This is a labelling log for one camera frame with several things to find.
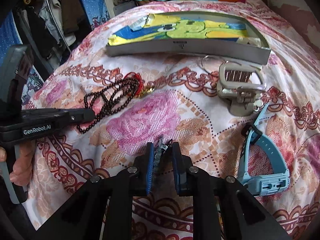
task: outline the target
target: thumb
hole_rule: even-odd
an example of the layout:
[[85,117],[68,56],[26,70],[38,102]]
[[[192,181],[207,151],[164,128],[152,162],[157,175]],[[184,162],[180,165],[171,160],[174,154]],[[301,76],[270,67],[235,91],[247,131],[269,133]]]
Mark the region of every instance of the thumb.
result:
[[0,147],[0,162],[5,162],[6,159],[7,159],[7,154],[5,152],[5,149]]

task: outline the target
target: clothes rack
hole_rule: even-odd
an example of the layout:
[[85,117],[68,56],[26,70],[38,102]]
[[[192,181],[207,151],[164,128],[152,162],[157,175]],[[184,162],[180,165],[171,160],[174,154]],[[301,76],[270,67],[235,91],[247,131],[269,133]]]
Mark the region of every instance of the clothes rack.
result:
[[64,38],[64,36],[63,36],[60,28],[58,27],[57,21],[56,21],[56,19],[55,19],[54,16],[53,16],[53,13],[52,13],[52,11],[51,11],[50,4],[49,4],[48,0],[45,0],[45,3],[47,4],[48,11],[49,11],[49,13],[50,13],[50,16],[51,16],[53,22],[54,22],[54,25],[56,26],[56,28],[57,28],[57,30],[58,30],[59,36],[62,38],[63,43],[65,44],[65,46],[67,47],[68,51],[69,51],[70,54],[71,54],[71,49],[69,48],[69,46],[68,46],[68,44],[67,44],[67,41],[66,41],[66,39]]

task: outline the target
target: bed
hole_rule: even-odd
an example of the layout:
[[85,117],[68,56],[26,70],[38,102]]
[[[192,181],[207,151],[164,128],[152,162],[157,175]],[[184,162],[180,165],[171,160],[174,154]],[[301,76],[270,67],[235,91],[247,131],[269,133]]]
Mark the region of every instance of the bed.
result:
[[[244,141],[240,131],[256,116],[229,114],[215,90],[219,62],[210,62],[209,75],[199,67],[202,58],[197,56],[105,54],[108,37],[142,16],[189,10],[244,17],[267,39],[272,52],[262,72],[268,85],[263,101],[269,107],[260,128],[280,149],[290,170],[290,187],[258,200],[293,239],[299,239],[315,217],[320,206],[320,62],[314,50],[261,0],[181,0],[136,7],[95,28],[30,99],[29,109],[80,108],[85,94],[129,72],[139,73],[145,84],[156,88],[85,134],[70,127],[36,142],[34,171],[24,203],[35,228],[92,174],[116,175],[132,164],[147,142],[156,143],[160,136],[178,141],[182,153],[209,174],[236,176]],[[98,111],[101,104],[97,100],[93,109]],[[251,175],[272,172],[258,147],[251,149],[249,167]],[[148,197],[134,199],[132,213],[133,239],[192,239],[192,198],[175,194],[171,166],[165,167],[159,187]]]

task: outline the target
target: silver bolt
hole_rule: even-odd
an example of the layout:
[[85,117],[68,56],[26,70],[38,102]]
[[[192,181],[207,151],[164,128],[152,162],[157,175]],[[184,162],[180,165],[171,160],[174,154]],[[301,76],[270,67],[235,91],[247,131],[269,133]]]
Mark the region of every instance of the silver bolt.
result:
[[136,173],[138,171],[138,168],[135,166],[131,166],[128,168],[129,173]]
[[232,177],[232,176],[228,176],[226,178],[226,181],[229,182],[229,183],[234,183],[236,181],[235,177]]
[[90,178],[90,181],[92,183],[96,183],[100,180],[100,177],[98,175],[93,175],[91,178]]
[[190,171],[191,173],[197,173],[197,172],[199,171],[199,168],[196,167],[196,166],[191,166],[191,167],[189,168],[189,171]]

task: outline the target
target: light blue watch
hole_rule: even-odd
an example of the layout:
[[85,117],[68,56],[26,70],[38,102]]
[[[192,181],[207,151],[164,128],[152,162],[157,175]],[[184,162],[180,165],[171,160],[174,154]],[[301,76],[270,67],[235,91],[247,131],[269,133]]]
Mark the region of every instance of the light blue watch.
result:
[[[273,141],[260,130],[257,125],[268,109],[267,103],[255,122],[247,123],[241,134],[246,137],[239,161],[237,179],[244,186],[247,185],[248,191],[253,196],[265,196],[283,192],[289,186],[289,169],[282,157],[278,147]],[[274,174],[250,176],[248,173],[249,147],[250,144],[256,144],[267,154]]]

